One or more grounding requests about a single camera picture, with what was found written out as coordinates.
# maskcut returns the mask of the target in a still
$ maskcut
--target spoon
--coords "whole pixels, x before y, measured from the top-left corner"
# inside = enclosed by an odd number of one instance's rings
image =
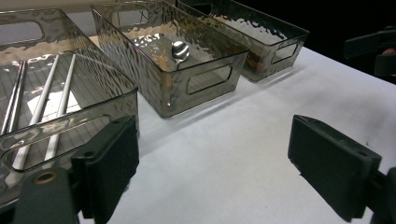
[[[183,41],[172,43],[172,56],[176,61],[176,70],[178,65],[185,61],[190,55],[190,47]]]

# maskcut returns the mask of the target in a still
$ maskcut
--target dark background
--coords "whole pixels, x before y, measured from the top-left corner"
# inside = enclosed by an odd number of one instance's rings
[[[322,55],[346,64],[364,73],[374,73],[375,56],[383,51],[346,59],[345,41],[349,38],[368,35],[396,25],[396,8],[385,1],[308,2],[275,1],[252,2],[236,0],[282,21],[297,25],[309,31],[304,46]],[[382,78],[395,82],[396,77]]]

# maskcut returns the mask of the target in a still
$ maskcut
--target black object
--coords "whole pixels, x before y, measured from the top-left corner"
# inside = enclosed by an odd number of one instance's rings
[[[343,220],[374,218],[396,223],[396,168],[377,169],[381,157],[320,120],[294,115],[288,157],[301,176]]]
[[[348,39],[344,56],[351,58],[392,47],[396,48],[396,26],[388,26],[383,31]],[[374,76],[386,77],[395,74],[396,53],[378,54],[375,58]]]
[[[107,223],[139,163],[134,116],[113,120],[71,159],[22,182],[17,201],[0,210],[1,223],[75,224],[79,211]]]

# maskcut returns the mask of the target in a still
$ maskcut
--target table surface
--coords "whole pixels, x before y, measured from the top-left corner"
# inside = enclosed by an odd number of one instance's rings
[[[235,91],[171,119],[138,94],[140,164],[109,223],[346,223],[290,162],[292,117],[377,152],[386,174],[396,166],[395,103],[395,85],[307,48],[286,71],[241,77]]]

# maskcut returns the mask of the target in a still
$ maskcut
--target translucent container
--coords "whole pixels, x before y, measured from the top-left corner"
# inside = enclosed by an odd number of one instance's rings
[[[177,0],[177,7],[249,48],[242,75],[251,82],[293,66],[309,35],[233,0]]]
[[[68,169],[71,156],[111,120],[137,119],[137,85],[60,9],[0,13],[0,78],[0,207],[18,198],[22,180],[37,170]]]
[[[101,49],[162,118],[234,91],[248,49],[164,1],[92,5]],[[172,43],[190,47],[177,69]]]

